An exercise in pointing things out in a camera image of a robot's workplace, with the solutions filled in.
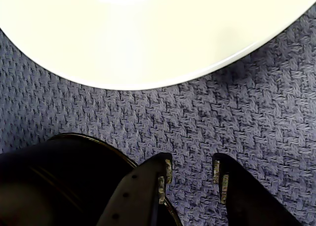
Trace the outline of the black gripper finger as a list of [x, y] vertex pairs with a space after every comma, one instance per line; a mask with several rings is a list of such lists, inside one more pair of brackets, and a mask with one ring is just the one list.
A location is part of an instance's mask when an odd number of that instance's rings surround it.
[[241, 164], [215, 153], [213, 182], [227, 209], [230, 226], [300, 226], [301, 223]]
[[172, 180], [172, 154], [158, 153], [128, 173], [112, 194], [99, 226], [156, 226]]

